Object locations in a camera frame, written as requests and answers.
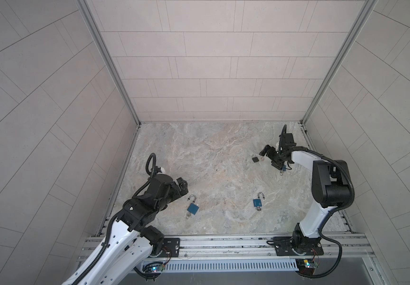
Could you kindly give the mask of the black padlock with key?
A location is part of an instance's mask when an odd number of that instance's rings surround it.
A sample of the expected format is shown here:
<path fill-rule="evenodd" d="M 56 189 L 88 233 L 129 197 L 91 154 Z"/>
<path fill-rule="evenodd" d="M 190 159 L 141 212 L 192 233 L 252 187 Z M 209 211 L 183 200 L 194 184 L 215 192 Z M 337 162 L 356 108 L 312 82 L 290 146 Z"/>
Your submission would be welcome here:
<path fill-rule="evenodd" d="M 251 159 L 254 163 L 258 163 L 260 161 L 257 155 L 252 155 Z"/>

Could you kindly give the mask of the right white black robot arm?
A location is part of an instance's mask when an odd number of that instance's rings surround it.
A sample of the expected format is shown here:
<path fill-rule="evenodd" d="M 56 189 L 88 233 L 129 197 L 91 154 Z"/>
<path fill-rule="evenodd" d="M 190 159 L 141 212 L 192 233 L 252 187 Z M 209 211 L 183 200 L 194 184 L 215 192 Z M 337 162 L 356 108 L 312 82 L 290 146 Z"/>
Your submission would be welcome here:
<path fill-rule="evenodd" d="M 291 237 L 274 237 L 268 241 L 282 255 L 323 254 L 321 240 L 337 241 L 323 235 L 323 228 L 337 211 L 350 207 L 355 198 L 347 163 L 333 160 L 307 147 L 298 146 L 284 125 L 277 147 L 266 145 L 259 153 L 271 160 L 271 165 L 285 171 L 299 164 L 312 173 L 311 194 L 314 201 L 307 215 L 298 223 Z"/>

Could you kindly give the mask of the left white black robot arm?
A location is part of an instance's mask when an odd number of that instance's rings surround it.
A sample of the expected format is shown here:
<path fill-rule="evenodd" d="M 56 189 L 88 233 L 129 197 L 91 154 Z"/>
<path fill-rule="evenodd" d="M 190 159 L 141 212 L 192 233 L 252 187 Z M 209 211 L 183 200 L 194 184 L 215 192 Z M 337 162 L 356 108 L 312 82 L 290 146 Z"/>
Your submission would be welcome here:
<path fill-rule="evenodd" d="M 103 241 L 66 280 L 67 285 L 117 285 L 143 260 L 161 252 L 164 235 L 151 222 L 169 203 L 188 194 L 188 184 L 163 173 L 155 153 L 145 170 L 148 180 L 111 217 Z"/>

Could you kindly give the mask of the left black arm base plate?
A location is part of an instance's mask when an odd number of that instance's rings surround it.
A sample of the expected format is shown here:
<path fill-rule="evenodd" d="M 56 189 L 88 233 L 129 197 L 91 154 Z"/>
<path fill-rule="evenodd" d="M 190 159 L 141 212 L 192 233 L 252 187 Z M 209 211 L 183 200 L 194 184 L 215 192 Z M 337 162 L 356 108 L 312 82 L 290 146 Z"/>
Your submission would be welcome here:
<path fill-rule="evenodd" d="M 161 246 L 161 251 L 157 254 L 154 252 L 150 255 L 150 258 L 171 258 L 178 257 L 180 251 L 180 238 L 165 238 Z"/>

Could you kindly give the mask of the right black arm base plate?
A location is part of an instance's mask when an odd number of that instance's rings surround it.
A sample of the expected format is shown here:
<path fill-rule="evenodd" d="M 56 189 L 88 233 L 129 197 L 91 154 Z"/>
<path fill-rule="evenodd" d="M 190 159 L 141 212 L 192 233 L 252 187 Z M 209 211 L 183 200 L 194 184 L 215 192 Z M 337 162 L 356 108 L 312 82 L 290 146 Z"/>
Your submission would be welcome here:
<path fill-rule="evenodd" d="M 274 237 L 267 241 L 268 245 L 275 248 L 277 256 L 313 256 L 324 255 L 321 238 L 301 237 L 295 240 L 293 237 Z"/>

